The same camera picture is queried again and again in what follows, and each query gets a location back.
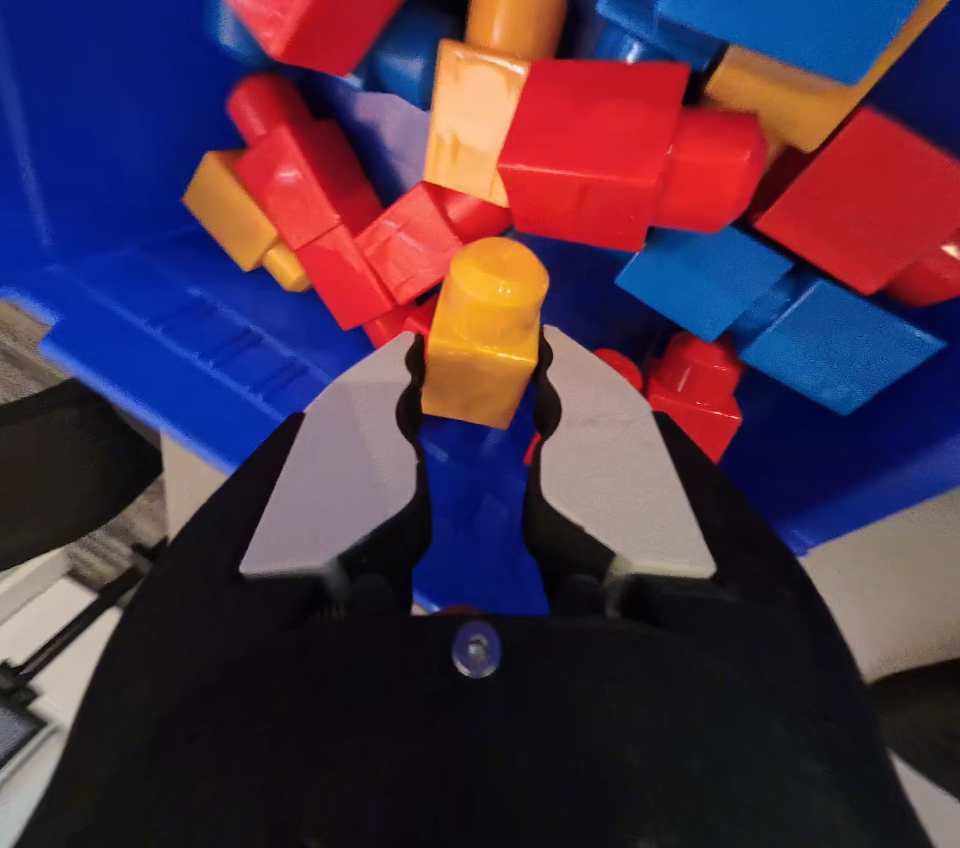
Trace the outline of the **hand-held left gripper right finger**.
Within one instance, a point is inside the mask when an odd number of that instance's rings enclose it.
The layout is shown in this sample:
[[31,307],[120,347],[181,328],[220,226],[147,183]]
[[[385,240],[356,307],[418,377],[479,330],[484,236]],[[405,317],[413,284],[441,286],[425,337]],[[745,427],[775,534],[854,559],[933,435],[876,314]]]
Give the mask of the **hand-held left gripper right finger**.
[[555,326],[539,337],[523,542],[549,609],[636,578],[708,582],[716,562],[654,411]]

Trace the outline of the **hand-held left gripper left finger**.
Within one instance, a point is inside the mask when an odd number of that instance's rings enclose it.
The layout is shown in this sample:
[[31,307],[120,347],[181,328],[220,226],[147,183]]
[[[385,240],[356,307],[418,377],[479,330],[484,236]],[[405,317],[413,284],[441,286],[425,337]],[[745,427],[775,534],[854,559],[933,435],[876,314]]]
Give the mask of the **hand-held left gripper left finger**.
[[379,578],[401,612],[431,545],[419,441],[426,341],[403,332],[305,410],[240,562],[246,579],[314,578],[336,602]]

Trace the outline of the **yellow toy block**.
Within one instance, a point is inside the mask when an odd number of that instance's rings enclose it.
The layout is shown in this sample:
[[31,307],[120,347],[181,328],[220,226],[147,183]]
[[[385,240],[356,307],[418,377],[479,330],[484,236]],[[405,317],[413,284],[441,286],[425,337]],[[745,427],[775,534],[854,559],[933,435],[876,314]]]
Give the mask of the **yellow toy block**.
[[538,364],[549,275],[525,245],[496,237],[453,257],[425,350],[426,415],[506,430]]

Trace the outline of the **pile of toy blocks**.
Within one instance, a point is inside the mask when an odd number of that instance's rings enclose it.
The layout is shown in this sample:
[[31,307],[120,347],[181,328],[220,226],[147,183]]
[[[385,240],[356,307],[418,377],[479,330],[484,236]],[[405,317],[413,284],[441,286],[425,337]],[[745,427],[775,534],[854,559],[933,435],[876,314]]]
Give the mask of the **pile of toy blocks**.
[[313,290],[380,347],[428,338],[450,263],[511,229],[611,256],[675,333],[649,374],[720,459],[745,366],[841,417],[958,357],[907,307],[958,296],[958,159],[864,103],[951,0],[216,0],[219,38],[424,109],[391,201],[276,67],[225,109],[242,145],[182,196],[241,271]]

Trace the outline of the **blue plastic bin with tag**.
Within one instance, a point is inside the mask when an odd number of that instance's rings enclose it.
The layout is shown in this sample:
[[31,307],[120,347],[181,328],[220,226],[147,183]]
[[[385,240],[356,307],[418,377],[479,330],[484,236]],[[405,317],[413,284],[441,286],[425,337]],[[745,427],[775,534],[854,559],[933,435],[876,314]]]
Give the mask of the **blue plastic bin with tag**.
[[[182,199],[204,153],[242,145],[226,110],[261,67],[335,117],[379,197],[423,172],[405,97],[266,62],[219,38],[216,0],[2,0],[2,299],[52,326],[47,353],[226,470],[376,347],[313,290],[241,271]],[[864,103],[958,159],[958,0]],[[621,297],[612,256],[502,233],[549,273],[543,325],[649,374],[675,329]],[[795,554],[958,487],[958,357],[860,413],[744,367],[721,461]]]

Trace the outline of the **grey desk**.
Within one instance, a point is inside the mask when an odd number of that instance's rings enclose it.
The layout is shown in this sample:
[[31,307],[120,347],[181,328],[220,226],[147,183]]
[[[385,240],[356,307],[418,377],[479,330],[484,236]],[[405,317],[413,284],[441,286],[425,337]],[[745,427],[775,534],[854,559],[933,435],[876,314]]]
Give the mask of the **grey desk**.
[[800,561],[869,681],[958,657],[958,491]]

